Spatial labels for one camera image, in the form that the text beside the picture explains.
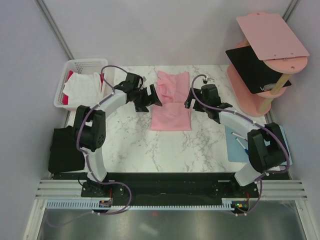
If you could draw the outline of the pink t shirt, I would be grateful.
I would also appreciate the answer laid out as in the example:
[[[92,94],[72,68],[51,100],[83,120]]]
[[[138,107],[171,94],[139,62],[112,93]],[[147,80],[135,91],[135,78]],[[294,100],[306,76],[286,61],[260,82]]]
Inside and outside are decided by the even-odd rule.
[[[190,90],[190,74],[168,74],[157,72],[156,93],[162,106],[153,106],[151,113],[152,131],[191,131],[191,110],[185,107]]]

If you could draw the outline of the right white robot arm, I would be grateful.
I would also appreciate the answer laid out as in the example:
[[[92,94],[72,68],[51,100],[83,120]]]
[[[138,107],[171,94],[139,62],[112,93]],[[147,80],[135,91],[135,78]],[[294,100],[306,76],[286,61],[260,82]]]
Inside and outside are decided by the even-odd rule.
[[[247,191],[247,185],[261,180],[267,174],[285,173],[290,168],[290,154],[280,126],[274,122],[261,125],[236,111],[227,102],[221,102],[218,89],[207,84],[200,89],[191,87],[184,103],[189,109],[207,113],[207,116],[247,140],[248,163],[234,174],[229,191],[235,197]]]

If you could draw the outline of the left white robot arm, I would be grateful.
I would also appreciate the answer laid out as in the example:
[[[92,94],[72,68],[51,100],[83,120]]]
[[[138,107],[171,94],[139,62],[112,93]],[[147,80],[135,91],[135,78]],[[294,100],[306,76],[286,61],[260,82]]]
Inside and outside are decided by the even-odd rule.
[[[150,93],[143,86],[142,76],[128,72],[124,81],[112,88],[112,93],[89,107],[80,105],[76,109],[72,134],[75,138],[76,148],[81,152],[87,167],[87,180],[82,184],[82,196],[88,196],[89,191],[99,197],[106,196],[110,185],[104,181],[108,172],[104,165],[102,146],[106,140],[106,120],[120,107],[129,102],[134,103],[137,113],[147,113],[148,107],[155,105],[161,107],[155,86],[149,86]]]

